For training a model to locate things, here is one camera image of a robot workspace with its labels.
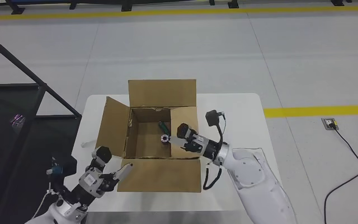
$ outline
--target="floor tape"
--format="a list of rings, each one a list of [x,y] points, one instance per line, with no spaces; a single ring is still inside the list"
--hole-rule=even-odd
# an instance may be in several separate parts
[[[312,106],[307,108],[266,108],[266,118],[285,118],[291,116],[334,116],[358,115],[358,106]]]
[[[132,12],[89,12],[89,13],[54,13],[0,15],[0,20],[38,20],[38,19],[76,19],[101,17],[159,16],[159,15],[202,15],[202,14],[238,14],[238,13],[293,13],[293,12],[336,12],[358,11],[358,6],[325,6],[325,7],[294,7],[294,8],[217,8],[196,10],[149,10]]]

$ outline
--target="gray floor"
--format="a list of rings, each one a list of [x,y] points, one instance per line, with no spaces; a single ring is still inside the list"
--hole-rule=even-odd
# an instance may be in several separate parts
[[[0,30],[0,43],[80,112],[90,95],[127,94],[127,80],[151,78],[195,78],[198,93],[255,92],[264,108],[358,104],[356,13],[2,21]],[[0,67],[0,83],[31,81],[4,58]],[[67,111],[47,96],[39,113]],[[335,118],[358,151],[358,118]],[[299,223],[323,223],[325,195],[357,174],[358,162],[320,117],[267,124]],[[358,222],[357,186],[331,196],[329,223]],[[238,219],[235,212],[119,213],[90,214],[88,223]]]

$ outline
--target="wall socket plate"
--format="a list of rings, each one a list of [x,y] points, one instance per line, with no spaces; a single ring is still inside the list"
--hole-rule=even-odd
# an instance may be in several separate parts
[[[338,124],[337,124],[337,122],[336,122],[336,120],[335,120],[334,118],[321,118],[321,120],[322,120],[322,123],[323,123],[324,128],[325,128],[326,130],[334,130],[333,128],[331,128],[331,127],[329,126],[329,124],[331,124],[331,123],[334,123],[334,124],[336,125],[336,129],[337,129],[337,130],[340,129],[340,128],[338,127]]]

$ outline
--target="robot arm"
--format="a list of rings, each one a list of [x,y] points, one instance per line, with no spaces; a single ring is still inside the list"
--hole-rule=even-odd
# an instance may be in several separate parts
[[[289,198],[264,155],[259,150],[230,148],[229,144],[222,141],[220,115],[223,113],[217,113],[216,110],[206,113],[208,125],[218,128],[219,143],[198,135],[187,124],[179,126],[177,137],[171,137],[170,142],[180,145],[186,151],[200,153],[214,164],[226,168],[254,224],[296,224]]]
[[[78,185],[69,191],[63,184],[65,176],[76,173],[77,161],[70,157],[63,160],[53,157],[53,167],[47,171],[54,190],[59,194],[57,202],[50,205],[48,211],[26,224],[78,224],[87,214],[88,206],[105,192],[111,192],[118,182],[127,177],[133,164],[126,164],[120,170],[103,174],[106,163],[112,158],[107,147],[99,147],[92,153],[92,162],[79,178]]]

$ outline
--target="black wire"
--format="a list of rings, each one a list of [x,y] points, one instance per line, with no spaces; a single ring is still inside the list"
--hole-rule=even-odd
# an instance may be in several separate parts
[[[334,130],[337,132],[337,134],[343,139],[343,141],[345,141],[347,143],[347,145],[349,146],[349,148],[351,149],[352,153],[355,155],[355,157],[358,160],[358,156],[357,154],[353,151],[353,148],[351,147],[351,145],[345,140],[345,138],[343,138],[343,136],[341,136],[341,134],[337,131],[337,128],[334,128]]]
[[[333,129],[337,132],[337,134],[347,143],[347,145],[349,146],[349,148],[351,149],[352,153],[355,155],[355,157],[358,159],[358,156],[357,154],[353,151],[351,145],[345,140],[345,138],[343,138],[343,136],[341,136],[341,134],[337,131],[337,128],[336,127],[333,127]],[[353,178],[350,178],[348,181],[344,182],[343,184],[339,185],[338,187],[334,188],[333,190],[331,190],[326,198],[324,199],[324,206],[323,206],[323,212],[324,212],[324,224],[327,224],[327,216],[326,216],[326,206],[327,206],[327,199],[328,197],[335,191],[337,190],[338,188],[348,184],[349,182],[351,182],[352,180],[358,178],[358,175],[355,175]]]
[[[220,162],[220,168],[219,168],[219,172],[218,175],[215,177],[215,179],[213,180],[213,182],[211,182],[211,184],[209,184],[209,186],[206,186],[206,184],[208,183],[208,178],[209,178],[209,168],[206,168],[206,175],[205,175],[205,181],[204,181],[204,185],[202,186],[202,188],[204,190],[209,190],[210,188],[212,188],[214,186],[214,184],[219,180],[221,174],[222,174],[222,166],[223,163]]]

